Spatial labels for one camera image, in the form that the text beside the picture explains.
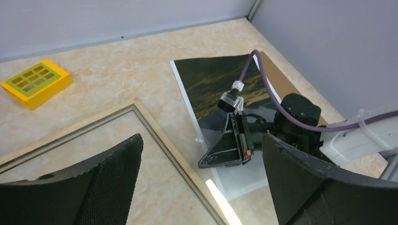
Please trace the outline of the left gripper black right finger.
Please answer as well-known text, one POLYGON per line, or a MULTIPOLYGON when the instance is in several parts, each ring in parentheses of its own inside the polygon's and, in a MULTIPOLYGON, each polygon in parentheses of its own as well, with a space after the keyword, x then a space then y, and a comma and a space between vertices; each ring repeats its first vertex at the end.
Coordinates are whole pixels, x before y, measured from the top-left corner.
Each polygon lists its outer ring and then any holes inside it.
POLYGON ((396 182, 353 173, 270 134, 262 155, 281 225, 395 225, 396 182))

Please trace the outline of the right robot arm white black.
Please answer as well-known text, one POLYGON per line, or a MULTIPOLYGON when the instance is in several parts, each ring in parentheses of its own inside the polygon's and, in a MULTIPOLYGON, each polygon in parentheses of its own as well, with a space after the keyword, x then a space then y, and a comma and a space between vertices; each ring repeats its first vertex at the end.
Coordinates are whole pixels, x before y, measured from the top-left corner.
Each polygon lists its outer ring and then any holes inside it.
POLYGON ((222 95, 218 106, 225 115, 220 136, 199 160, 199 168, 248 163, 262 149, 266 133, 337 166, 380 151, 392 153, 398 146, 398 111, 393 106, 361 110, 349 120, 323 127, 318 126, 320 107, 295 93, 282 99, 271 121, 245 113, 242 98, 229 93, 222 95))

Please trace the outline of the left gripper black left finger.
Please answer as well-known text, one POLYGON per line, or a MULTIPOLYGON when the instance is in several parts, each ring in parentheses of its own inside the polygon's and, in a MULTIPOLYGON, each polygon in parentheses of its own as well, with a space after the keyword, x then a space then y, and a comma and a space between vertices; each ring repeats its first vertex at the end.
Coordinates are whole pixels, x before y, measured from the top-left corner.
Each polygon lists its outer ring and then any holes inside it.
POLYGON ((143 152, 135 134, 116 146, 35 180, 0 186, 3 225, 124 225, 143 152))

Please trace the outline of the wooden picture frame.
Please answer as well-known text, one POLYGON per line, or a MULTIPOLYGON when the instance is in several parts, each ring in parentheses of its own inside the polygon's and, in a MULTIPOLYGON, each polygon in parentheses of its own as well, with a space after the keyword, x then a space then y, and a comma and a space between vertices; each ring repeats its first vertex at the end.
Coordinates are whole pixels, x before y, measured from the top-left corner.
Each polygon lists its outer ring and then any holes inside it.
POLYGON ((126 223, 226 225, 216 198, 143 104, 132 99, 0 158, 0 181, 32 180, 99 154, 139 133, 141 166, 126 223))

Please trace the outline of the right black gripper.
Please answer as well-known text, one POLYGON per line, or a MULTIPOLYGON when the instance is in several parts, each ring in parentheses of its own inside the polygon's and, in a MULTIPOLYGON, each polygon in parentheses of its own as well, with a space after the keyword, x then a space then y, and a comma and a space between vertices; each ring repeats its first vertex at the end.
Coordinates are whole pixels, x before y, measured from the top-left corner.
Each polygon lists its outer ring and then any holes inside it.
MULTIPOLYGON (((266 133, 274 133, 273 122, 254 114, 240 116, 245 134, 244 153, 249 158, 255 151, 262 151, 262 137, 266 133)), ((241 130, 237 116, 228 113, 222 127, 221 137, 198 161, 199 168, 233 167, 243 163, 243 150, 240 138, 241 130)))

